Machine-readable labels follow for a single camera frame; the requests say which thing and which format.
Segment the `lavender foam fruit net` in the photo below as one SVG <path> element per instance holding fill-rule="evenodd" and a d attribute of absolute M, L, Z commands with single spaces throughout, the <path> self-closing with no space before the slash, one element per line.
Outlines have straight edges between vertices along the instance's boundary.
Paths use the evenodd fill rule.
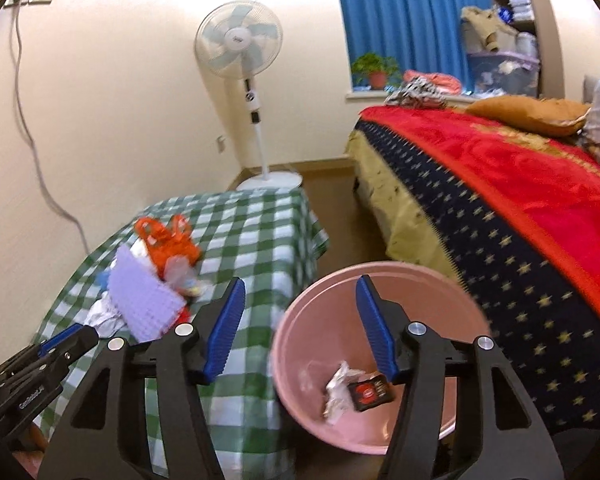
<path fill-rule="evenodd" d="M 180 317 L 184 298 L 121 245 L 108 278 L 111 301 L 138 342 L 160 339 Z"/>

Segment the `pink plastic basin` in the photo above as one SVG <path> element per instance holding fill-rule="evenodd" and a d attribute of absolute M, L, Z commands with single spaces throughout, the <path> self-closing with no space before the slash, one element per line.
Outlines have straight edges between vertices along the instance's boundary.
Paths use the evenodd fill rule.
<path fill-rule="evenodd" d="M 271 363 L 280 402 L 304 430 L 335 448 L 385 454 L 403 387 L 390 387 L 388 403 L 362 412 L 350 406 L 329 422 L 327 385 L 342 368 L 392 378 L 405 366 L 399 336 L 411 323 L 455 341 L 490 333 L 468 292 L 426 266 L 368 262 L 321 278 L 291 303 L 274 336 Z"/>

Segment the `clear plastic bag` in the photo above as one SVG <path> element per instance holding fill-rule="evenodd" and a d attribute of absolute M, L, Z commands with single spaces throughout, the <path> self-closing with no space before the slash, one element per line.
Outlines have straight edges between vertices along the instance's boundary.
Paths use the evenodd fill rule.
<path fill-rule="evenodd" d="M 204 296 L 211 287 L 208 281 L 198 276 L 197 271 L 184 256 L 173 256 L 166 260 L 163 281 L 185 298 Z"/>

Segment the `black red snack packet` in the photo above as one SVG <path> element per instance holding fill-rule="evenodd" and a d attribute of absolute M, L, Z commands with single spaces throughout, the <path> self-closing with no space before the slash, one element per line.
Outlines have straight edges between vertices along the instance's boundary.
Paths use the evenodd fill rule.
<path fill-rule="evenodd" d="M 355 379 L 347 384 L 347 389 L 353 408 L 359 413 L 391 403 L 396 398 L 383 374 Z"/>

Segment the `crumpled paper in basin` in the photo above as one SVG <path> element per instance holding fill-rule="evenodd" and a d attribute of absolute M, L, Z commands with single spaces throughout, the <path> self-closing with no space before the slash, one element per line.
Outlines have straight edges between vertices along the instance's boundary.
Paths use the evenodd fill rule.
<path fill-rule="evenodd" d="M 323 418 L 326 424 L 335 426 L 344 414 L 354 410 L 348 387 L 365 375 L 364 370 L 352 368 L 346 361 L 340 363 L 325 386 Z"/>

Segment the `green white checkered tablecloth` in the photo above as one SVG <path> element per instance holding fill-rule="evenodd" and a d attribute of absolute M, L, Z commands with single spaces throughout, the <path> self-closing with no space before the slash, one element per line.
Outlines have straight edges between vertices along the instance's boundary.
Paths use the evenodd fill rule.
<path fill-rule="evenodd" d="M 223 374 L 200 387 L 202 408 L 227 479 L 295 479 L 290 436 L 294 423 L 275 393 L 270 364 L 273 336 L 300 292 L 314 283 L 317 260 L 328 235 L 306 194 L 295 190 L 252 190 L 170 198 L 141 211 L 112 234 L 75 270 L 43 318 L 34 342 L 84 323 L 104 294 L 99 275 L 111 266 L 121 245 L 138 237 L 140 217 L 170 220 L 184 216 L 201 248 L 196 264 L 207 286 L 190 310 L 222 295 L 234 276 L 246 285 L 246 306 Z M 35 419 L 45 437 L 55 431 L 70 396 L 78 388 L 106 340 L 70 368 L 62 393 Z"/>

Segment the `orange plastic bag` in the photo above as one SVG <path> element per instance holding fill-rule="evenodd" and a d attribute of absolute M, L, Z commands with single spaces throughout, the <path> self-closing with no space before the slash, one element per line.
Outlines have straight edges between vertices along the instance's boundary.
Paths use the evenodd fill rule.
<path fill-rule="evenodd" d="M 174 214 L 168 224 L 151 217 L 139 218 L 134 230 L 145 243 L 159 278 L 164 278 L 166 263 L 172 257 L 184 257 L 193 266 L 201 256 L 200 248 L 192 239 L 192 226 L 181 214 Z"/>

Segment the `navy star bed sheet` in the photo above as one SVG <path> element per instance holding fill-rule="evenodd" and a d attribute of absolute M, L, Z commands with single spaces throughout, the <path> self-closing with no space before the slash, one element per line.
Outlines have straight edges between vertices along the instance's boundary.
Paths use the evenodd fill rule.
<path fill-rule="evenodd" d="M 385 126 L 363 138 L 422 207 L 550 431 L 600 429 L 600 317 L 452 170 Z"/>

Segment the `zebra striped cloth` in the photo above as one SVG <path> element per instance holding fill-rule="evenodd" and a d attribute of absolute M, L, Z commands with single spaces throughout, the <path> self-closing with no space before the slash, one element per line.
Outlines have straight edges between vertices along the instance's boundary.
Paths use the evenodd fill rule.
<path fill-rule="evenodd" d="M 440 110 L 446 107 L 440 88 L 422 76 L 403 81 L 399 88 L 387 96 L 384 104 L 414 110 Z"/>

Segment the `pink folded clothes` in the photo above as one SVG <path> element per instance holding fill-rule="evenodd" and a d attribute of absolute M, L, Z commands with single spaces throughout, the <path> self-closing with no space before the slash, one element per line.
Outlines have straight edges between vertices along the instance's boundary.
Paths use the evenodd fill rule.
<path fill-rule="evenodd" d="M 410 81 L 414 78 L 425 79 L 430 84 L 436 86 L 442 93 L 458 96 L 463 91 L 462 83 L 452 75 L 442 73 L 421 73 L 417 70 L 406 70 L 403 74 L 404 81 Z"/>

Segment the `potted green plant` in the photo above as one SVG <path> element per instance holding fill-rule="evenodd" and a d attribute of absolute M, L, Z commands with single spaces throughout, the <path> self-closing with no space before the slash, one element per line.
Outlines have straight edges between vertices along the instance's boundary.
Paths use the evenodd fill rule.
<path fill-rule="evenodd" d="M 356 58 L 351 64 L 351 73 L 357 82 L 367 82 L 372 90 L 385 90 L 401 80 L 398 61 L 375 52 Z"/>

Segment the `orange brown pillow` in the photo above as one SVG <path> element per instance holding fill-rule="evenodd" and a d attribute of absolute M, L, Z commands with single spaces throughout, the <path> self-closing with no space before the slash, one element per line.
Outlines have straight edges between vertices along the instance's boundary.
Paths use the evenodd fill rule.
<path fill-rule="evenodd" d="M 495 120 L 520 131 L 561 138 L 576 134 L 592 105 L 564 99 L 496 96 L 473 102 L 466 113 Z"/>

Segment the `clear plastic storage box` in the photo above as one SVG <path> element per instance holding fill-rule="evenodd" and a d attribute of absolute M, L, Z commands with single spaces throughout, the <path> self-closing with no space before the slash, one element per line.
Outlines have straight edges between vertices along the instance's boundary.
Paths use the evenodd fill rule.
<path fill-rule="evenodd" d="M 480 52 L 467 57 L 475 92 L 502 90 L 515 96 L 538 96 L 540 62 L 537 58 L 515 52 Z"/>

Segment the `beige jacket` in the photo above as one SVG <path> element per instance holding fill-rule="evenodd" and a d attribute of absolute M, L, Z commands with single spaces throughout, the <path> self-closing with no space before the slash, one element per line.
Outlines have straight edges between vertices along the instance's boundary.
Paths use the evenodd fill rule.
<path fill-rule="evenodd" d="M 492 9 L 464 6 L 460 11 L 460 27 L 468 54 L 516 51 L 518 32 Z"/>

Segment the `wooden bookshelf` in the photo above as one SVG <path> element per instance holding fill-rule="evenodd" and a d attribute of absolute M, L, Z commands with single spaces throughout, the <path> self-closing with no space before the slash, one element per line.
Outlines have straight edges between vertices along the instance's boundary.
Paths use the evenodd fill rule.
<path fill-rule="evenodd" d="M 556 16 L 550 0 L 493 0 L 512 12 L 513 28 L 536 38 L 541 63 L 538 93 L 546 98 L 566 96 L 564 56 Z"/>

